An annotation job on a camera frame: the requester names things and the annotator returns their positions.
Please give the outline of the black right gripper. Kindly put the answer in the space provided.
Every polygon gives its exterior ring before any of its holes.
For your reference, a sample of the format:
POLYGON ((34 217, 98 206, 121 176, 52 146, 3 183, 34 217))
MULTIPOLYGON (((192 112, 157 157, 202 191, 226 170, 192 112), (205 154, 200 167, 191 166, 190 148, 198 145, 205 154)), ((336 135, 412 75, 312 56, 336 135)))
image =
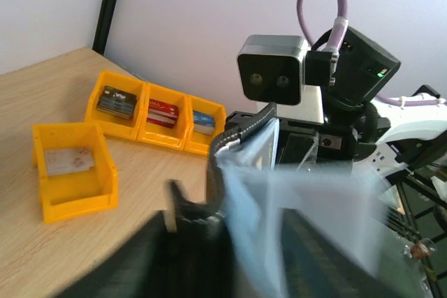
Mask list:
POLYGON ((226 118, 229 156, 253 167, 311 167, 340 161, 352 166, 357 133, 352 127, 322 126, 277 116, 275 111, 257 114, 233 112, 226 118))

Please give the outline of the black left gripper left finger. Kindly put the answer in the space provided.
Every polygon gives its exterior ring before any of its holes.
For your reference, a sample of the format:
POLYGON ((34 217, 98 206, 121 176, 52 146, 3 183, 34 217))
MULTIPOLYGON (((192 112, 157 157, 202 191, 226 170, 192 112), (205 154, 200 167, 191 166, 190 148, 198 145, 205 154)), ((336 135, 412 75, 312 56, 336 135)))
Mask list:
POLYGON ((177 217, 167 231, 151 217, 108 259, 57 297, 229 297, 230 239, 224 222, 206 212, 177 217))

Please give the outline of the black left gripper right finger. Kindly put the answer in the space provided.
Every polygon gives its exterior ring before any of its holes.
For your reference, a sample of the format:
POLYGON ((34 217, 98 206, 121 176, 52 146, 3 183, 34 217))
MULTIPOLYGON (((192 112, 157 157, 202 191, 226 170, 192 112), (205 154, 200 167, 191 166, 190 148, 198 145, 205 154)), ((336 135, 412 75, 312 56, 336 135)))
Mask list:
POLYGON ((284 210, 281 247, 289 297, 411 297, 386 278, 369 274, 292 209, 284 210))

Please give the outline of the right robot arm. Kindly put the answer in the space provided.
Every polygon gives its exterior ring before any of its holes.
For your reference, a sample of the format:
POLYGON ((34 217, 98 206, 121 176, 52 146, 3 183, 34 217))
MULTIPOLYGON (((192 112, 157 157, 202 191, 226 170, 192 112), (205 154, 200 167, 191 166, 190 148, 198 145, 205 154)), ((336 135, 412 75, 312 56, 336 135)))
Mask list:
POLYGON ((262 109, 230 115, 224 132, 241 143, 277 119, 278 164, 370 167, 395 184, 446 151, 445 100, 427 86, 410 97, 378 96, 400 62, 355 29, 338 50, 300 36, 252 35, 237 65, 245 96, 262 109))

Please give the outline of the black leather card holder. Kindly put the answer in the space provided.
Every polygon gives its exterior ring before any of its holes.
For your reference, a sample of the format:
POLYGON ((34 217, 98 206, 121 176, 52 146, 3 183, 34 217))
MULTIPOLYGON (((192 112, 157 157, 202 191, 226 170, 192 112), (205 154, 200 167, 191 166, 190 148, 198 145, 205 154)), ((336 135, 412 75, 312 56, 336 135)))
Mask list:
POLYGON ((258 297, 289 297, 281 247, 282 214, 297 211, 342 253, 380 277, 381 180, 340 164, 305 170, 240 165, 229 156, 225 132, 210 147, 208 179, 218 193, 208 208, 228 229, 239 268, 258 297))

